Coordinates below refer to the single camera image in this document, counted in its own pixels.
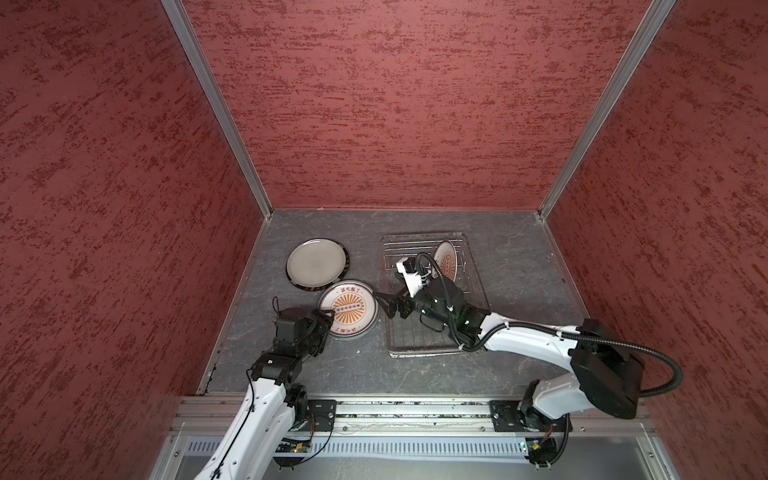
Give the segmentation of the orange patterned plate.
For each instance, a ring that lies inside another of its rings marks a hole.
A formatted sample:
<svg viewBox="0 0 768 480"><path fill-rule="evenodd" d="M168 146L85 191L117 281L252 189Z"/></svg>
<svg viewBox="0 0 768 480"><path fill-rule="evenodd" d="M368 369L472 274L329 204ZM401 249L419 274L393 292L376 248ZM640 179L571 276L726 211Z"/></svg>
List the orange patterned plate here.
<svg viewBox="0 0 768 480"><path fill-rule="evenodd" d="M379 316L373 289L357 280L336 283L321 296L318 308L333 313L330 335L351 339L371 330Z"/></svg>

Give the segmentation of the small patterned plate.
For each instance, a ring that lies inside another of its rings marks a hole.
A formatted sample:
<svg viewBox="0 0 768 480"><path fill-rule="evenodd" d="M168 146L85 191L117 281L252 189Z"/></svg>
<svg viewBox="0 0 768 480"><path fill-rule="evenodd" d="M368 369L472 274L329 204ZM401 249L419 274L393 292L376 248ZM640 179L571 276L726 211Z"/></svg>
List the small patterned plate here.
<svg viewBox="0 0 768 480"><path fill-rule="evenodd" d="M458 254L454 245L450 241L441 242L437 246L433 258L442 275L454 282L458 272Z"/></svg>

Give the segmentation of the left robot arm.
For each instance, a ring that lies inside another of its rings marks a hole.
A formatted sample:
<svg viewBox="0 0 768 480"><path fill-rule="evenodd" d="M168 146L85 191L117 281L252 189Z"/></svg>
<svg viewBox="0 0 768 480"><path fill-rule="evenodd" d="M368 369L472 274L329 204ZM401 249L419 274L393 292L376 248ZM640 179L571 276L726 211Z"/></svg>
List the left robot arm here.
<svg viewBox="0 0 768 480"><path fill-rule="evenodd" d="M240 408L198 479L261 479L279 444L308 414L306 388L297 382L304 361L320 355L335 313L310 307L277 312L269 350L246 371Z"/></svg>

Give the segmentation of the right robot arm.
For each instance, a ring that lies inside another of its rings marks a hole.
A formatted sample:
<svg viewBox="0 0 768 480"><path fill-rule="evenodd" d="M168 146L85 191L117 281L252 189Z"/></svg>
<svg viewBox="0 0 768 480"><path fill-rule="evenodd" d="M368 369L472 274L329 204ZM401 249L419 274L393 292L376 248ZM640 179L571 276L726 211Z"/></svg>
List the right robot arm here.
<svg viewBox="0 0 768 480"><path fill-rule="evenodd" d="M640 400L668 394L684 379L669 355L619 339L596 319L579 326L516 320L467 302L436 259L420 252L396 264L404 283L395 294L377 292L388 317L417 314L440 323L459 351L511 353L563 369L552 380L533 380L517 407L520 424L542 431L574 412L597 409L635 417Z"/></svg>

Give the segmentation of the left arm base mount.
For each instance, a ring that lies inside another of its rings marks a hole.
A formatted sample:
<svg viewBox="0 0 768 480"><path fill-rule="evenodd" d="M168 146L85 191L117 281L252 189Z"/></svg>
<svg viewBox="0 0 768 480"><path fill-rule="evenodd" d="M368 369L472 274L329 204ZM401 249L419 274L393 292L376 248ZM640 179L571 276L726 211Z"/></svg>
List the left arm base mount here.
<svg viewBox="0 0 768 480"><path fill-rule="evenodd" d="M333 399L309 399L294 408L295 418L290 432L309 435L334 429L338 402Z"/></svg>

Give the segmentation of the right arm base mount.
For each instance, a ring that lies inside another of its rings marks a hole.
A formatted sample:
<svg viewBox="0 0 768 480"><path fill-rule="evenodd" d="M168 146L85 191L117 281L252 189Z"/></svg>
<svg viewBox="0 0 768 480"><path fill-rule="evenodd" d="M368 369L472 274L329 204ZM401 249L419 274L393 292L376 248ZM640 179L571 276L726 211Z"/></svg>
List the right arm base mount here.
<svg viewBox="0 0 768 480"><path fill-rule="evenodd" d="M551 419L532 405L516 400L491 400L488 403L495 432L564 433L572 425L564 416Z"/></svg>

